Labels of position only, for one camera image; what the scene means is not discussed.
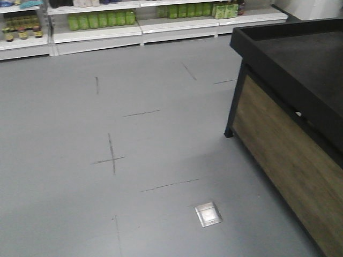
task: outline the wooden counter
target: wooden counter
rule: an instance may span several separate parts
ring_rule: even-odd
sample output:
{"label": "wooden counter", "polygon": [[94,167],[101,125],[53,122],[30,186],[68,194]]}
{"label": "wooden counter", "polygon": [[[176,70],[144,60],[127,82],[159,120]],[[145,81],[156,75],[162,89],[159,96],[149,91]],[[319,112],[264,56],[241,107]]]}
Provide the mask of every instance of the wooden counter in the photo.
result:
{"label": "wooden counter", "polygon": [[327,257],[343,256],[343,20],[234,30],[238,136]]}

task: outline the metal floor plate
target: metal floor plate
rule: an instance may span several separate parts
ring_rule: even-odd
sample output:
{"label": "metal floor plate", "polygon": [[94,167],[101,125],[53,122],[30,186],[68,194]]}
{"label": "metal floor plate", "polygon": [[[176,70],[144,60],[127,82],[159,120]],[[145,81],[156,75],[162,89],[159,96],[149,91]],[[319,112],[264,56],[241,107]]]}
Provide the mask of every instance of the metal floor plate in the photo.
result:
{"label": "metal floor plate", "polygon": [[195,207],[201,225],[204,227],[222,222],[221,215],[214,202]]}

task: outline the shelf base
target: shelf base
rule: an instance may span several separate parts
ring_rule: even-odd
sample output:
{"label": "shelf base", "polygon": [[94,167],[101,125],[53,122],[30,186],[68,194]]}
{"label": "shelf base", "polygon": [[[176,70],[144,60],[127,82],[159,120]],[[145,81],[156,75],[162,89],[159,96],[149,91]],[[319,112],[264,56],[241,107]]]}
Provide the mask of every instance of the shelf base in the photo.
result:
{"label": "shelf base", "polygon": [[123,47],[141,43],[141,35],[59,43],[54,45],[53,52],[51,55],[67,55],[74,54],[77,52],[87,52],[106,48]]}

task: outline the glass jar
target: glass jar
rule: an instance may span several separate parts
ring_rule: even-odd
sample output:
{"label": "glass jar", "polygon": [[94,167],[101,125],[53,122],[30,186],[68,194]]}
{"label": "glass jar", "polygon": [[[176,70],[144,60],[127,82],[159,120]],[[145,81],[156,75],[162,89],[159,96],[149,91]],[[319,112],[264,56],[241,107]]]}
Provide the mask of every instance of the glass jar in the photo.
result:
{"label": "glass jar", "polygon": [[19,38],[24,40],[27,39],[27,32],[25,30],[25,27],[19,27],[18,28],[18,34],[19,34]]}
{"label": "glass jar", "polygon": [[39,25],[33,26],[32,31],[33,31],[35,38],[39,39],[39,38],[43,37],[43,32],[42,32],[41,26],[39,26]]}
{"label": "glass jar", "polygon": [[4,27],[2,29],[2,32],[5,34],[5,40],[7,42],[12,42],[13,41],[13,35],[12,35],[11,31],[10,31],[10,28]]}

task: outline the white wall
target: white wall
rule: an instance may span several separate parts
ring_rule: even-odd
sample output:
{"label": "white wall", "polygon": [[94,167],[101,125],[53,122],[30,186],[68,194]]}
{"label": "white wall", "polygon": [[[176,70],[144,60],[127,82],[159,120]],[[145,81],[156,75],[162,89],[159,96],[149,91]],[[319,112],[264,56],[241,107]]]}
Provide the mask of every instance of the white wall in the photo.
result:
{"label": "white wall", "polygon": [[301,20],[341,16],[343,0],[276,0],[275,5]]}

